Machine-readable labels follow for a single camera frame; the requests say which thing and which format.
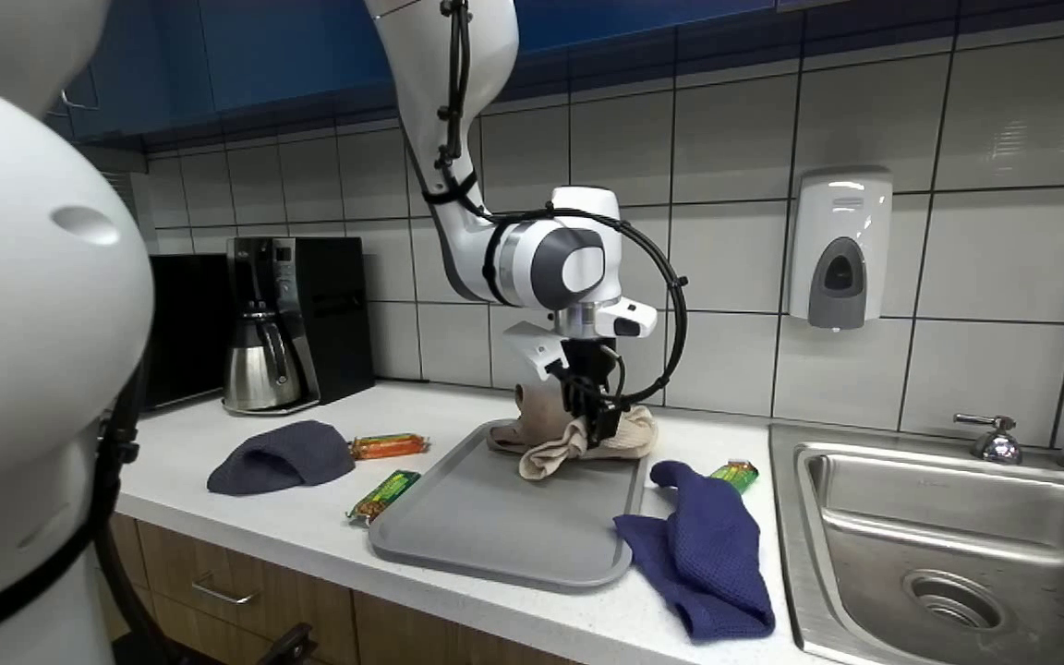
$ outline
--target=drawer handle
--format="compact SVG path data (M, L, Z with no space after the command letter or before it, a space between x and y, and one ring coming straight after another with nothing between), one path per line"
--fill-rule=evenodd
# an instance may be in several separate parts
M225 591L207 587L207 584L193 584L193 591L204 596L204 598L225 601L225 607L246 607L246 601L260 598L260 596L225 596Z

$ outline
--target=coffee carafe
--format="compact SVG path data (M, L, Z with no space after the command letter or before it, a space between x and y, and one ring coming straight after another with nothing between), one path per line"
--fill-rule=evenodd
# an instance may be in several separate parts
M304 401L299 359L279 334L272 245L241 247L234 260L235 284L246 284L241 323L230 343L225 411L272 414Z

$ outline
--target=orange object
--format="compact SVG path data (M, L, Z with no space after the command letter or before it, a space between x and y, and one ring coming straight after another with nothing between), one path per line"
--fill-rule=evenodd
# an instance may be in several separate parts
M396 431L396 436L364 436L349 442L353 459L407 459L407 454L426 454L428 442L415 431Z

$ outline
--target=navy dish towel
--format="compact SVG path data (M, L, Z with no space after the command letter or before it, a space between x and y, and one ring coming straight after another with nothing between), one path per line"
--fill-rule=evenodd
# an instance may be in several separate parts
M342 436L322 422L294 422L242 438L210 478L214 494L266 494L312 488L349 472Z
M668 521L623 512L612 517L612 529L687 635L694 644L773 635L774 612L757 573L757 521L739 492L683 463L656 463L650 480L675 492L675 512Z

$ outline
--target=soap dispenser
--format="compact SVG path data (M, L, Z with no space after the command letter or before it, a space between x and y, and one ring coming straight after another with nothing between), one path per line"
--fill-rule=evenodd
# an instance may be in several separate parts
M885 171L811 175L798 191L789 319L860 330L885 294L895 182Z

